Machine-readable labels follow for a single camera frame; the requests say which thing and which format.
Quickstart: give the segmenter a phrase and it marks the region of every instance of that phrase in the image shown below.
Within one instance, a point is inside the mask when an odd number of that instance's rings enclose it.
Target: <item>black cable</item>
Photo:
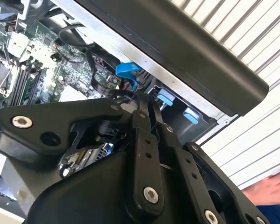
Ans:
[[[65,43],[65,44],[68,44],[70,46],[73,46],[73,47],[80,47],[80,48],[87,48],[89,46],[91,46],[92,44],[74,44],[74,43],[70,43],[70,42],[67,42],[65,41],[63,38],[62,38],[62,33],[64,31],[67,31],[67,30],[71,30],[71,29],[76,29],[76,28],[80,28],[80,27],[85,27],[84,25],[82,25],[81,23],[77,23],[77,24],[73,24],[73,25],[69,25],[69,26],[66,26],[64,28],[62,28],[59,33],[58,33],[58,36],[59,36],[59,39]]]
[[[128,97],[128,98],[133,98],[134,97],[134,93],[131,92],[131,91],[128,91],[128,90],[111,90],[105,86],[103,86],[101,83],[99,83],[96,79],[95,79],[95,74],[97,72],[97,69],[96,69],[96,66],[95,66],[95,62],[94,62],[94,59],[93,59],[93,55],[92,55],[92,51],[96,51],[95,50],[95,47],[90,47],[87,49],[86,51],[86,59],[87,59],[87,62],[90,66],[90,69],[92,71],[92,77],[91,77],[91,85],[92,87],[101,95],[104,95],[106,97],[110,97],[110,98],[114,98],[116,96],[125,96],[125,97]],[[103,58],[102,59],[107,63],[109,64],[110,66],[112,66],[114,69],[116,68],[117,65],[115,65],[116,63],[115,62],[112,62],[111,61],[108,61],[106,60],[106,58]]]
[[[51,18],[51,17],[53,17],[55,15],[59,15],[61,13],[62,13],[62,9],[61,8],[55,8],[55,9],[53,9],[51,11],[48,11],[47,14],[45,14],[45,16],[44,16],[44,19]]]

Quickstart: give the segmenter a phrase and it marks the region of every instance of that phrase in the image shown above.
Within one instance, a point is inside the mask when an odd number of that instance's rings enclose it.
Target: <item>black mounting arm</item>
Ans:
[[[27,224],[269,224],[195,143],[183,148],[146,95],[129,113],[110,99],[0,110],[2,176]],[[65,179],[64,155],[114,144]]]

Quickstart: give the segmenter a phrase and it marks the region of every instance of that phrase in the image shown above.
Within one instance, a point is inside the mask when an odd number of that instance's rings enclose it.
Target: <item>metal frame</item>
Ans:
[[[133,61],[137,63],[209,117],[216,119],[222,113],[213,104],[189,88],[184,82],[97,19],[74,0],[68,0],[66,4],[62,0],[52,0],[52,2],[85,25],[88,31],[84,32],[84,34],[111,54],[118,57],[122,62]]]

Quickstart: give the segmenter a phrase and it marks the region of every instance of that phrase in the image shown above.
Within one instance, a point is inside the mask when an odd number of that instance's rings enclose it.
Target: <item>metal bolt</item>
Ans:
[[[17,128],[22,128],[22,129],[30,128],[33,125],[32,120],[24,116],[14,117],[12,120],[12,124]]]
[[[140,117],[146,118],[146,116],[143,113],[140,113]]]
[[[150,187],[144,188],[143,195],[145,199],[152,204],[156,204],[159,201],[158,193],[153,188]]]
[[[120,139],[125,139],[126,138],[126,133],[123,132],[121,135],[120,135]]]
[[[118,111],[118,107],[115,106],[115,105],[111,105],[111,108],[114,109],[114,110],[116,110],[116,111]]]
[[[167,129],[167,131],[169,131],[169,132],[171,132],[171,133],[173,132],[173,129],[172,129],[172,127],[170,127],[170,126],[167,126],[166,129]]]
[[[197,145],[192,145],[192,149],[194,149],[195,151],[198,151],[199,147]]]
[[[210,224],[218,224],[218,219],[210,210],[205,211],[205,217]]]
[[[265,221],[262,220],[262,218],[257,217],[257,220],[259,221],[260,224],[266,224]]]

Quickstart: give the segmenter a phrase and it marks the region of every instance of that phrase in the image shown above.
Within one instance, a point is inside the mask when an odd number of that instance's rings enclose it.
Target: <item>hand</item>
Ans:
[[[280,173],[243,190],[254,205],[280,204]]]

